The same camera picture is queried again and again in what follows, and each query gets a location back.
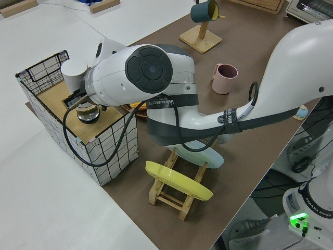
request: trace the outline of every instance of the wooden mug stand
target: wooden mug stand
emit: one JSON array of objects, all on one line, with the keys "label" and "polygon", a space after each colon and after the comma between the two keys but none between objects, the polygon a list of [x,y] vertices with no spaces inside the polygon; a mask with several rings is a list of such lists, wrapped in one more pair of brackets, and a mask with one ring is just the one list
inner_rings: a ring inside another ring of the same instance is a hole
[{"label": "wooden mug stand", "polygon": [[[213,142],[211,147],[213,148],[216,143],[217,143],[217,140],[215,140]],[[164,166],[172,169],[173,166],[175,165],[177,159],[178,159],[178,156],[176,155],[176,148],[174,148],[171,155],[169,156],[168,160],[165,162]],[[198,183],[201,182],[201,179],[204,175],[207,165],[208,165],[208,163],[206,162],[202,166],[199,167],[197,174],[194,178],[194,180],[196,182],[198,182]],[[149,203],[152,205],[155,205],[156,201],[160,200],[160,201],[178,209],[180,211],[178,218],[180,220],[184,221],[191,208],[192,202],[195,198],[194,195],[187,195],[185,198],[185,201],[182,202],[182,201],[176,199],[175,197],[171,196],[170,194],[167,194],[166,192],[164,192],[163,188],[165,185],[166,184],[164,182],[155,178],[155,182],[149,191]]]},{"label": "wooden mug stand", "polygon": [[221,43],[222,39],[207,30],[209,22],[203,22],[180,35],[180,40],[194,48],[201,54]]}]

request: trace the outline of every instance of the wooden mug tree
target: wooden mug tree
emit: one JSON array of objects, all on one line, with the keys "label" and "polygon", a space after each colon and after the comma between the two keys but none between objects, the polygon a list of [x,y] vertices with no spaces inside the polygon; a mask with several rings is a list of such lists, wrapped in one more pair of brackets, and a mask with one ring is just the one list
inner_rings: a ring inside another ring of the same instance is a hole
[{"label": "wooden mug tree", "polygon": [[222,41],[219,36],[207,30],[208,24],[209,21],[193,27],[192,29],[181,34],[180,39],[197,50],[199,53],[206,53]]}]

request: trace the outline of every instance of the yellow plate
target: yellow plate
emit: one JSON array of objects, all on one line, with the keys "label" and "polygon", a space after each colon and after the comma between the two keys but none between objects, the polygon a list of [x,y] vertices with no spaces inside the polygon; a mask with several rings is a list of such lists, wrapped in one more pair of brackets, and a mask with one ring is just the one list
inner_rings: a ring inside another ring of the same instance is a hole
[{"label": "yellow plate", "polygon": [[196,199],[207,201],[213,196],[212,191],[200,183],[158,163],[146,161],[146,171],[166,185],[187,195],[194,195]]}]

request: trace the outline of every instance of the wooden block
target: wooden block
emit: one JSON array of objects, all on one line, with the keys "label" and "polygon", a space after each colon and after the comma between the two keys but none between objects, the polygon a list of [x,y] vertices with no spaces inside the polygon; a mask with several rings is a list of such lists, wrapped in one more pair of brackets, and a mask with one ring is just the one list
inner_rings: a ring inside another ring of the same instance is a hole
[{"label": "wooden block", "polygon": [[100,12],[102,10],[111,8],[115,5],[120,4],[120,0],[103,0],[100,3],[93,4],[90,6],[90,12],[95,14],[97,12]]},{"label": "wooden block", "polygon": [[[61,81],[37,96],[62,121],[67,110],[62,100],[69,96],[66,83]],[[78,119],[76,110],[73,110],[67,117],[66,126],[86,145],[90,139],[100,135],[121,117],[122,114],[118,110],[108,107],[106,111],[100,112],[96,123],[84,124]]]},{"label": "wooden block", "polygon": [[210,32],[209,30],[206,31],[204,38],[200,39],[200,28],[201,26],[197,25],[192,29],[186,31],[185,33],[180,35],[180,40],[194,48],[199,53],[204,54],[210,49],[220,44],[222,39]]},{"label": "wooden block", "polygon": [[30,9],[32,7],[35,7],[37,5],[38,5],[37,0],[24,0],[17,4],[13,4],[7,8],[1,9],[0,13],[3,17],[7,18],[22,11],[25,11],[27,9]]}]

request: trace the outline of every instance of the wooden box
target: wooden box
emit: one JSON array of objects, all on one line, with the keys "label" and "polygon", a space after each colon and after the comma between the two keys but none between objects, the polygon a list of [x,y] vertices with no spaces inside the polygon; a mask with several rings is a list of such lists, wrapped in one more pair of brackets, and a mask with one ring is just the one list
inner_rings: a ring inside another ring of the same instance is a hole
[{"label": "wooden box", "polygon": [[[66,112],[62,100],[68,97],[69,92],[60,67],[68,59],[66,51],[59,52],[16,74],[16,78],[34,112],[52,138],[99,185],[104,185],[138,157],[136,117],[134,116],[131,120],[121,146],[110,163],[96,168],[77,159],[68,147],[62,131],[62,119]],[[129,115],[125,110],[108,107],[107,111],[100,112],[100,117],[96,123],[84,124],[79,121],[75,110],[73,110],[69,113],[66,122],[69,140],[82,158],[94,164],[101,164],[111,156]]]}]

